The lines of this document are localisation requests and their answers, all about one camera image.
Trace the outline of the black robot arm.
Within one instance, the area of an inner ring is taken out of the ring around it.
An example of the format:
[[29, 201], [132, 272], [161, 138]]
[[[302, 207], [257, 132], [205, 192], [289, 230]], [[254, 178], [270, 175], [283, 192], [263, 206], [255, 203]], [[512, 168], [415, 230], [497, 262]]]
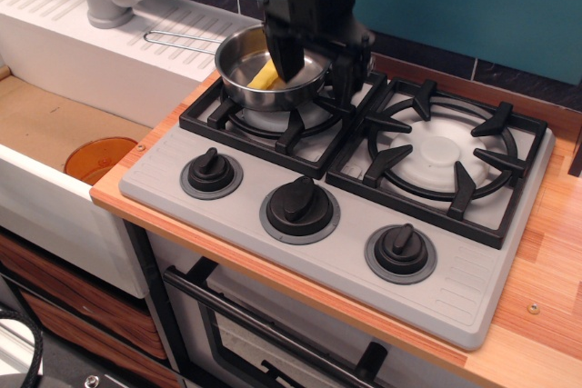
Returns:
[[351, 102], [372, 68], [375, 36], [356, 20], [356, 0], [263, 0], [266, 45], [279, 76], [288, 81], [310, 50], [331, 62], [338, 106]]

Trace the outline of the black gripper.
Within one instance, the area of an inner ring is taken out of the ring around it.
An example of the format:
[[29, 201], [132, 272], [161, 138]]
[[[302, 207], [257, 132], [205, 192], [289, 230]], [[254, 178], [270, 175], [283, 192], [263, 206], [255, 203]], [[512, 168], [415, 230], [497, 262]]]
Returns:
[[354, 16], [356, 0], [263, 0], [271, 59], [286, 83], [305, 66], [304, 51], [329, 59], [337, 106], [350, 104], [374, 68], [374, 35]]

